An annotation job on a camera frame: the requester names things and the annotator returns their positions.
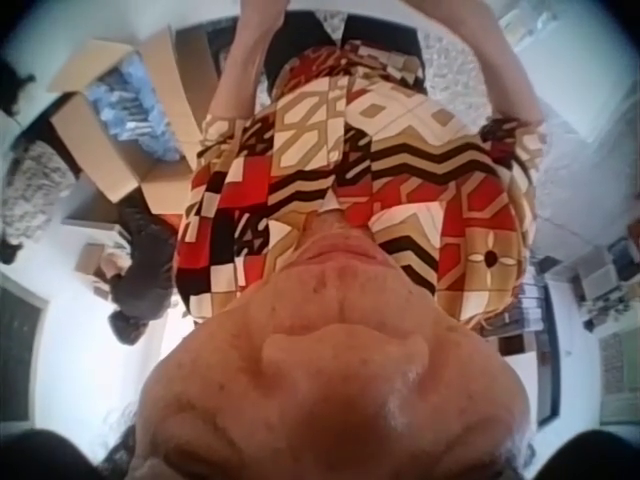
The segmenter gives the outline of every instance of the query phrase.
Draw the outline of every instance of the wrinkled skin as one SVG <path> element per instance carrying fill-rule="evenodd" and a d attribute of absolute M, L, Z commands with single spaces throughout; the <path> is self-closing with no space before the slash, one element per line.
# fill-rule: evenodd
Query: wrinkled skin
<path fill-rule="evenodd" d="M 155 369 L 131 471 L 474 477 L 519 451 L 528 421 L 526 392 L 504 360 L 366 233 L 329 212 L 303 234 L 288 267 Z"/>

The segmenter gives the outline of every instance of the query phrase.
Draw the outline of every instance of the lips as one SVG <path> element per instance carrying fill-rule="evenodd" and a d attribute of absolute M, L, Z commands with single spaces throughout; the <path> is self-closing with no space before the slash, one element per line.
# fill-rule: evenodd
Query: lips
<path fill-rule="evenodd" d="M 331 262 L 357 262 L 395 267 L 391 258 L 364 235 L 336 232 L 322 235 L 309 242 L 283 270 Z"/>

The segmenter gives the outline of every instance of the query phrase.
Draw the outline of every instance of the blue items in box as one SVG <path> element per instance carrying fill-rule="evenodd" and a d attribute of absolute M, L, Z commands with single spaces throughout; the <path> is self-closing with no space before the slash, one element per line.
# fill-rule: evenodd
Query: blue items in box
<path fill-rule="evenodd" d="M 86 94 L 110 135 L 136 140 L 158 160 L 180 160 L 182 152 L 139 55 L 128 56 Z"/>

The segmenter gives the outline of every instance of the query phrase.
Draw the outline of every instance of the patterned shirt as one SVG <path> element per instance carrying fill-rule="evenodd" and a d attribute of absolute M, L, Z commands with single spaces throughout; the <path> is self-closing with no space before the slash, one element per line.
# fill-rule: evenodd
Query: patterned shirt
<path fill-rule="evenodd" d="M 274 103 L 205 122 L 176 284 L 208 319 L 287 261 L 309 216 L 342 209 L 451 317 L 509 306 L 534 232 L 540 126 L 480 132 L 424 90 L 417 58 L 350 42 L 291 62 Z"/>
<path fill-rule="evenodd" d="M 49 227 L 60 197 L 76 182 L 60 156 L 35 141 L 13 160 L 2 195 L 2 235 L 13 245 L 37 241 Z"/>

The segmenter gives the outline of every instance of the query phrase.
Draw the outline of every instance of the box flap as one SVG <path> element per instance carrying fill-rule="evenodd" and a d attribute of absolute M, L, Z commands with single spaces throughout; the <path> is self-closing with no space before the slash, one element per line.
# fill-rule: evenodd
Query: box flap
<path fill-rule="evenodd" d="M 71 56 L 51 81 L 49 92 L 82 92 L 134 52 L 130 45 L 90 40 Z"/>
<path fill-rule="evenodd" d="M 218 86 L 205 27 L 200 25 L 176 32 L 175 50 L 193 118 L 197 125 L 202 125 Z"/>
<path fill-rule="evenodd" d="M 165 28 L 156 33 L 143 42 L 138 51 L 156 89 L 158 99 L 167 112 L 167 118 L 182 153 L 191 168 L 195 169 L 198 164 L 197 154 L 201 149 L 202 134 L 180 78 L 171 31 Z"/>
<path fill-rule="evenodd" d="M 138 188 L 153 160 L 132 142 L 116 142 L 89 100 L 74 95 L 51 122 L 78 165 L 113 203 Z"/>
<path fill-rule="evenodd" d="M 184 213 L 189 199 L 193 172 L 187 162 L 163 163 L 156 166 L 141 184 L 151 212 Z"/>

